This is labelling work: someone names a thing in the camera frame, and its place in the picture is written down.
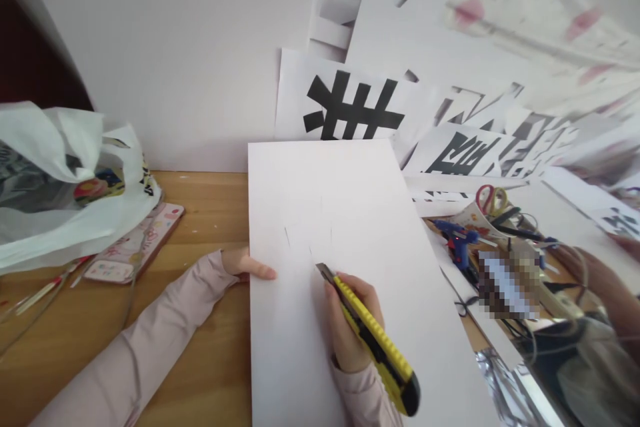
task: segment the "yellow utility knife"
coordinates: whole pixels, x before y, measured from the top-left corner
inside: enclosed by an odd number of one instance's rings
[[[345,317],[371,355],[396,409],[413,417],[420,405],[420,385],[413,369],[353,290],[325,264],[315,266],[338,293]]]

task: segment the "pink notebook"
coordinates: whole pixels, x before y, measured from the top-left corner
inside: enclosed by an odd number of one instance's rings
[[[160,203],[135,229],[96,255],[83,277],[116,284],[128,284],[134,275],[139,277],[169,239],[184,212],[180,205]]]

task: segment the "pixelated area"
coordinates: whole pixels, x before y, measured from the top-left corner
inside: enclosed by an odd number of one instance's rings
[[[478,251],[480,304],[498,319],[540,316],[539,256]]]

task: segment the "glue gun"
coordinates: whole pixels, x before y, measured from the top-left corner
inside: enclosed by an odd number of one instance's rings
[[[452,250],[454,258],[453,263],[464,272],[469,268],[469,250],[467,244],[477,244],[480,235],[474,230],[466,230],[465,228],[446,222],[445,220],[432,220],[433,225],[447,234],[449,243],[447,246]]]

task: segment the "wooden desk surface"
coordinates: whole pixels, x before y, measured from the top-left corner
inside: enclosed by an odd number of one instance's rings
[[[129,324],[198,258],[249,241],[246,174],[157,172],[155,176],[166,200],[184,205],[186,214],[137,282]],[[0,302],[13,305],[60,271],[47,268],[0,278]],[[69,283],[0,360],[4,426],[26,425],[118,333],[129,286],[82,280],[70,289]],[[0,348],[41,305],[0,326]],[[488,343],[473,320],[462,322],[473,349],[486,348]],[[137,425],[251,425],[250,341],[249,285],[236,285],[196,331]]]

